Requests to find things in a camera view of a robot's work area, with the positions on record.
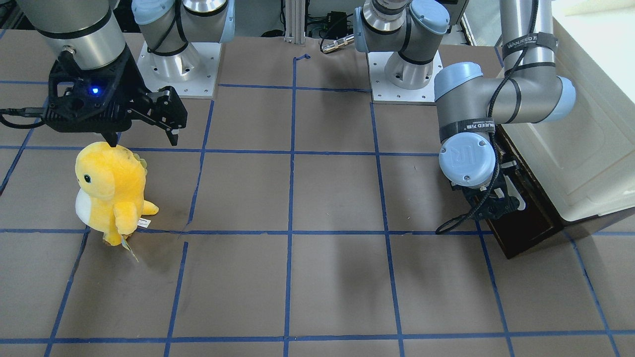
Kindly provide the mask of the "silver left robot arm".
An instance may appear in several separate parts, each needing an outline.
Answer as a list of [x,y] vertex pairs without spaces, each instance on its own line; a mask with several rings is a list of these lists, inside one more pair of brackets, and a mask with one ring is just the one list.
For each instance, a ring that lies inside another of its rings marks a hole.
[[[455,225],[501,216],[484,208],[495,202],[496,189],[507,211],[518,208],[518,199],[507,195],[495,126],[560,120],[576,101],[573,83],[556,74],[551,2],[502,0],[500,11],[503,76],[486,78],[474,62],[448,65],[435,76],[440,167],[465,197],[476,197],[469,212],[451,220]],[[435,0],[367,0],[354,12],[355,46],[364,53],[391,52],[390,81],[417,89],[427,84],[449,25],[448,9]]]

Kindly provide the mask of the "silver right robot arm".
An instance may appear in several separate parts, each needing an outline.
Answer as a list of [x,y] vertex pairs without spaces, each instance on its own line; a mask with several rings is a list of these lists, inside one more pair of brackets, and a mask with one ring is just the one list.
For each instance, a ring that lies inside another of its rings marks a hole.
[[131,10],[161,80],[149,87],[113,12],[113,0],[19,0],[17,5],[56,55],[43,108],[2,109],[2,117],[39,118],[62,133],[93,132],[114,147],[133,120],[154,125],[177,145],[188,112],[177,83],[203,77],[195,43],[227,43],[235,34],[233,0],[134,0]]

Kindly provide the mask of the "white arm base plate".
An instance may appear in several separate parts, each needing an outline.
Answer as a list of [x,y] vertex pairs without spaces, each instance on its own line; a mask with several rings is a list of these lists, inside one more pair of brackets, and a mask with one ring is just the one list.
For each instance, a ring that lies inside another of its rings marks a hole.
[[370,52],[367,59],[375,104],[435,104],[435,78],[443,68],[439,52],[424,65],[408,63],[397,52]]
[[189,43],[181,54],[163,57],[143,43],[137,66],[151,91],[172,86],[182,99],[213,99],[221,49],[220,43]]

